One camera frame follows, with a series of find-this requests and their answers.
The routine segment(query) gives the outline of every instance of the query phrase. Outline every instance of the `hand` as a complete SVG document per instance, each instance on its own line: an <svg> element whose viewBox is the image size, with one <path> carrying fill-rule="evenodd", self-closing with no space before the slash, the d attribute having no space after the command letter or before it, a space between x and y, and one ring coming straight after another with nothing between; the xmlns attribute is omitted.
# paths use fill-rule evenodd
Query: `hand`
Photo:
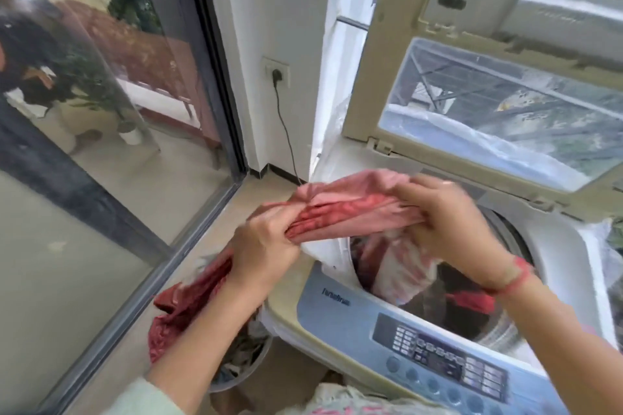
<svg viewBox="0 0 623 415"><path fill-rule="evenodd" d="M426 221L409 228L413 241L443 259L483 287L497 282L513 265L489 224L461 187L453 182L418 174L397 185L396 197L422 209Z"/></svg>
<svg viewBox="0 0 623 415"><path fill-rule="evenodd" d="M305 204L275 207L239 226L232 241L234 259L228 282L268 293L297 260L300 247L284 233Z"/></svg>

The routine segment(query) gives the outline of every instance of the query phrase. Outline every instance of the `left hand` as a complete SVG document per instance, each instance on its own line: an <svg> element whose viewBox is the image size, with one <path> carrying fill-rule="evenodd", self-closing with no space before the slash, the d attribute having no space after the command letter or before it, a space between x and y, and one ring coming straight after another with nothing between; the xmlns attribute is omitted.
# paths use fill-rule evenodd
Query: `left hand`
<svg viewBox="0 0 623 415"><path fill-rule="evenodd" d="M275 207L239 226L232 240L234 258L227 281L268 295L299 257L299 245L284 234L304 208L301 203Z"/></svg>

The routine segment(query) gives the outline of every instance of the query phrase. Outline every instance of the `red bracelet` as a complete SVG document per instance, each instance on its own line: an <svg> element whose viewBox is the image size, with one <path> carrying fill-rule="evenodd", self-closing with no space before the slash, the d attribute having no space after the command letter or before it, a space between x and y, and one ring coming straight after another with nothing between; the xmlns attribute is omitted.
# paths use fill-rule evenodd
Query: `red bracelet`
<svg viewBox="0 0 623 415"><path fill-rule="evenodd" d="M520 285L522 285L527 278L529 278L534 269L529 263L519 256L515 256L515 260L513 261L513 266L510 267L507 271L513 272L513 275L508 278L508 281L504 283L501 289L485 289L487 294L492 297L499 297L500 295L507 295L517 289Z"/></svg>

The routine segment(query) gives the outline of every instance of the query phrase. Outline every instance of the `electrical outlet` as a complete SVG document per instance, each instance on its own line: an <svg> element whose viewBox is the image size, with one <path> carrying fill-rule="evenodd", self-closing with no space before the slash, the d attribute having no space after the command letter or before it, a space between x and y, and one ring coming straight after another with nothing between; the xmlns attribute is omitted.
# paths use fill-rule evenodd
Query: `electrical outlet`
<svg viewBox="0 0 623 415"><path fill-rule="evenodd" d="M279 61L275 61L274 59L270 59L269 57L262 57L262 67L264 69L264 75L269 78L272 83L272 72L275 69L279 69L284 78L283 81L279 81L278 85L283 86L285 88L290 87L290 66L285 65L284 63L280 63Z"/></svg>

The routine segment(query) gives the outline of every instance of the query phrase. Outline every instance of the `transparent lid window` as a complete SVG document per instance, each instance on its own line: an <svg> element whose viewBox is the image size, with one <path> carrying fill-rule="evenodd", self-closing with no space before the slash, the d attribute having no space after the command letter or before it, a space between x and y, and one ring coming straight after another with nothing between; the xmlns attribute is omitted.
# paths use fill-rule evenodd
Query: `transparent lid window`
<svg viewBox="0 0 623 415"><path fill-rule="evenodd" d="M414 38L379 127L562 191L623 161L623 94Z"/></svg>

